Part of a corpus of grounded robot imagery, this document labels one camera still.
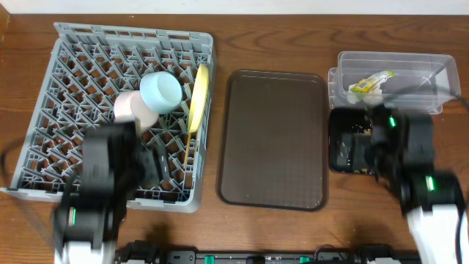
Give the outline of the green snack wrapper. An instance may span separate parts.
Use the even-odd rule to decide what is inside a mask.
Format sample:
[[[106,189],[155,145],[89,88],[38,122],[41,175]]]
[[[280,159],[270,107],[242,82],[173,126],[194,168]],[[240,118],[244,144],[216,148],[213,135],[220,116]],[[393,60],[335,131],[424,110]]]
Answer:
[[[389,78],[394,77],[394,72],[384,70],[371,75],[368,78],[360,80],[357,84],[349,85],[349,91],[357,93],[370,93],[379,88],[380,85],[386,82]]]

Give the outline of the light blue bowl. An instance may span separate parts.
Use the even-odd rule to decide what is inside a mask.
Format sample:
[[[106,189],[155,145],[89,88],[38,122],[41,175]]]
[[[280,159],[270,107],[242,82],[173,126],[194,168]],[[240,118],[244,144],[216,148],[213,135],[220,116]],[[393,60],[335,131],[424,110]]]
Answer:
[[[139,89],[145,104],[158,114],[172,112],[182,101],[182,87],[177,78],[168,72],[145,74]]]

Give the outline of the white tissue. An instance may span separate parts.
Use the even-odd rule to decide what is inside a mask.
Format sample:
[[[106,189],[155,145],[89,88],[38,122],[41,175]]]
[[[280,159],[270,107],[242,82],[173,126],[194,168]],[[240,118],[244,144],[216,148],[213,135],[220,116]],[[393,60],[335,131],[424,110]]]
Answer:
[[[383,102],[383,93],[380,88],[368,93],[359,93],[349,91],[347,93],[347,101],[352,105],[365,103],[366,105],[375,106]]]

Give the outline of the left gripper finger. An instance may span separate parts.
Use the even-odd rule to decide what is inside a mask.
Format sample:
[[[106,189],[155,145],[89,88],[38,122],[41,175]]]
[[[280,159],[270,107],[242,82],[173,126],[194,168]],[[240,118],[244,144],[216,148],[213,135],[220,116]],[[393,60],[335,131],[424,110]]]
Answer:
[[[170,181],[171,170],[169,168],[169,154],[165,146],[157,146],[155,148],[155,160],[157,161],[160,181]]]
[[[160,185],[160,170],[158,160],[151,150],[144,150],[141,153],[141,163],[144,168],[145,187],[158,187]]]

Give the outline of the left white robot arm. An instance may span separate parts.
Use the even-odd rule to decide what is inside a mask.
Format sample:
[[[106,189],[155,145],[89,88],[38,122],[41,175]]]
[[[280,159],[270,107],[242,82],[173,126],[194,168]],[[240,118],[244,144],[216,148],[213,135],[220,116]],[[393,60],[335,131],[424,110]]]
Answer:
[[[135,121],[86,130],[76,193],[68,182],[51,216],[57,263],[113,263],[128,200],[169,179],[165,147],[142,146]]]

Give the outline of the yellow round plate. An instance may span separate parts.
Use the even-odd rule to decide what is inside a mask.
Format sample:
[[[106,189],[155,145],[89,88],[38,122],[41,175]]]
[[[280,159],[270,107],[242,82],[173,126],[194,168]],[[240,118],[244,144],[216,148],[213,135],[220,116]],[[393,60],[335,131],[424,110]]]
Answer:
[[[208,67],[206,65],[200,65],[196,74],[191,97],[191,107],[188,116],[189,133],[197,132],[202,122],[209,82],[210,74]]]

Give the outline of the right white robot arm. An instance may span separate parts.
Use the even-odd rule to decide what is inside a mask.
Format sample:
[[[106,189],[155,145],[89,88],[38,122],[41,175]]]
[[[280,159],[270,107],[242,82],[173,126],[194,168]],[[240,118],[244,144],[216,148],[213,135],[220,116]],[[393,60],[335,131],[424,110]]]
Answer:
[[[421,262],[467,263],[467,204],[457,176],[435,168],[432,118],[384,105],[363,115],[371,130],[354,144],[352,159],[399,200]]]

